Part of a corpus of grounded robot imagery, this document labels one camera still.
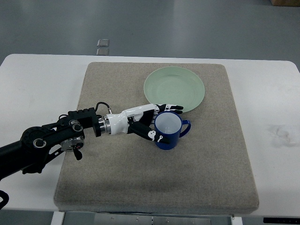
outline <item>blue mug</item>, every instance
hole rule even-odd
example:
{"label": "blue mug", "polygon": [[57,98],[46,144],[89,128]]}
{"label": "blue mug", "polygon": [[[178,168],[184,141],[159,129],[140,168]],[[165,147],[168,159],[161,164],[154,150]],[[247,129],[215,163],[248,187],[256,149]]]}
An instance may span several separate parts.
{"label": "blue mug", "polygon": [[[182,125],[187,124],[187,128],[181,132]],[[154,120],[155,131],[170,140],[169,144],[155,142],[155,144],[163,150],[173,149],[180,137],[186,135],[191,129],[189,120],[182,120],[181,117],[172,112],[164,111],[157,115]]]}

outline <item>robotic hand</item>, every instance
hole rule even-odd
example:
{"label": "robotic hand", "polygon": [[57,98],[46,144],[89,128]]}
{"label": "robotic hand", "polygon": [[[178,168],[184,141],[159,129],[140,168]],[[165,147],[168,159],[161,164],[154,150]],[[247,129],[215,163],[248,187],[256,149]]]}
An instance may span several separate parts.
{"label": "robotic hand", "polygon": [[158,113],[163,111],[174,111],[182,113],[183,107],[178,105],[155,105],[148,104],[122,111],[120,114],[107,114],[104,117],[106,131],[115,135],[119,132],[135,133],[147,140],[169,143],[169,140],[159,134],[156,134],[149,126],[154,123]]}

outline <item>gray floor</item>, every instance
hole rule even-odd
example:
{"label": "gray floor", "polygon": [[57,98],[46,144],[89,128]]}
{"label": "gray floor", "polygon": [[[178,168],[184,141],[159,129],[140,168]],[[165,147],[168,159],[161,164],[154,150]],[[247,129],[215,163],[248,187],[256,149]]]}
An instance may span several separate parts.
{"label": "gray floor", "polygon": [[[0,64],[12,53],[96,55],[99,39],[110,39],[111,56],[289,60],[300,69],[300,7],[269,0],[0,0]],[[0,221],[14,213],[4,212]]]}

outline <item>gray felt pad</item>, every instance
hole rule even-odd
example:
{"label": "gray felt pad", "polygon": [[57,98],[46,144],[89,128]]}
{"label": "gray felt pad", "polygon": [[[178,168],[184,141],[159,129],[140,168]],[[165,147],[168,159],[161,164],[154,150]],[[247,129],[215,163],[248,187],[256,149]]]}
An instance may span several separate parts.
{"label": "gray felt pad", "polygon": [[[187,68],[204,83],[203,102],[181,116],[191,121],[190,132],[164,151],[135,134],[95,138],[87,129],[82,160],[66,153],[54,197],[59,210],[232,215],[258,208],[224,66],[94,62],[86,71],[78,109],[104,101],[120,113],[148,104],[144,81],[166,66]],[[98,113],[107,114],[106,107]]]}

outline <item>white table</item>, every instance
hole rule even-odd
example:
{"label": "white table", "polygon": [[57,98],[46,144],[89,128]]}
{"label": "white table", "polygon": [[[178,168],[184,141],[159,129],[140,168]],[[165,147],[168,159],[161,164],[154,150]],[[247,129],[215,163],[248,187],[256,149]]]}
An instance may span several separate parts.
{"label": "white table", "polygon": [[[288,61],[9,55],[0,66],[0,146],[19,140],[29,127],[76,110],[85,71],[94,61],[223,64],[260,200],[251,215],[300,216],[300,132],[294,129],[300,125],[300,73]],[[287,145],[271,132],[279,125],[299,135],[296,143]],[[57,211],[53,195],[63,158],[47,164],[41,174],[4,178],[0,189],[10,196],[5,209]]]}

